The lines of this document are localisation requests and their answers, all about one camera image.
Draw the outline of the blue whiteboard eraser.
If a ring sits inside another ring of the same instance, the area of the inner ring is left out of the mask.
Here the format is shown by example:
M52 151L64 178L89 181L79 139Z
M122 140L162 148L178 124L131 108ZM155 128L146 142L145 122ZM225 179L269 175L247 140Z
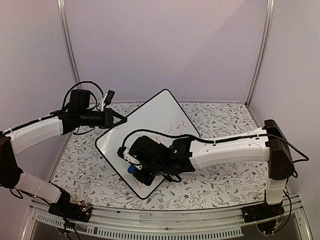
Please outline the blue whiteboard eraser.
M137 168L134 165L131 165L130 167L128 167L127 172L131 175L134 175L134 173L136 172Z

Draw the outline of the white whiteboard black frame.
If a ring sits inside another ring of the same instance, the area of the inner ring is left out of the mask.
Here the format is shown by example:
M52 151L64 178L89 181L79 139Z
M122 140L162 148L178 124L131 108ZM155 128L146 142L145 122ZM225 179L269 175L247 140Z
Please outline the white whiteboard black frame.
M200 133L168 89L163 89L127 116L127 122L107 130L95 141L95 146L127 186L142 200L147 199L165 180L157 176L150 186L128 173L130 163L118 156L124 138L134 130L147 129L170 136Z

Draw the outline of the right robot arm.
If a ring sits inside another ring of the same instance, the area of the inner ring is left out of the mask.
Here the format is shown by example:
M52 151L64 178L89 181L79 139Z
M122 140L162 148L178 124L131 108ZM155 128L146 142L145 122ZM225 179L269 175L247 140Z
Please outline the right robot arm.
M178 183L181 181L180 174L216 164L267 162L265 202L258 208L262 218L269 218L278 210L287 180L296 174L291 150L302 156L302 161L309 161L304 153L286 139L272 119L265 120L263 127L227 138L204 139L191 134L164 134L164 137L173 140L170 146L165 146L142 135L130 147L126 147L126 141L139 132L141 130L137 129L129 133L117 154L130 164L127 171L146 186L150 186L156 176Z

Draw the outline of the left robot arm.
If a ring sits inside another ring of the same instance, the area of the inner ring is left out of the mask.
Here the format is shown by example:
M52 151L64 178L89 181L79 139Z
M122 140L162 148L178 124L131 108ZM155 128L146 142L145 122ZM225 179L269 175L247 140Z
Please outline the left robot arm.
M65 94L60 109L0 133L0 185L3 188L44 199L55 204L63 216L74 213L74 205L66 200L69 194L52 183L24 172L17 164L16 156L48 139L66 135L79 127L110 129L127 122L127 117L108 106L115 92L101 94L101 100L76 83Z

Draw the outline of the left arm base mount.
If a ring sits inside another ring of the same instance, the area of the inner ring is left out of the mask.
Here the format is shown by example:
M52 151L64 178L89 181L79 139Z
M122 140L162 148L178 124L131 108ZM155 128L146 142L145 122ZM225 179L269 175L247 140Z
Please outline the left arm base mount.
M92 214L92 204L83 200L70 202L69 198L61 198L57 203L51 203L48 212L52 215L70 220L88 223Z

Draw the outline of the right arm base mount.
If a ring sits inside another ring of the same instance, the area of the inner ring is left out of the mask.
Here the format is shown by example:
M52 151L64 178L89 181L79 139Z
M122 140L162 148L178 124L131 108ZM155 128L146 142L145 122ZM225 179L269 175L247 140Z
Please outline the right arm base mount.
M256 223L258 231L263 235L272 235L280 226L285 210L283 201L278 204L259 204L244 206L242 216L245 223Z

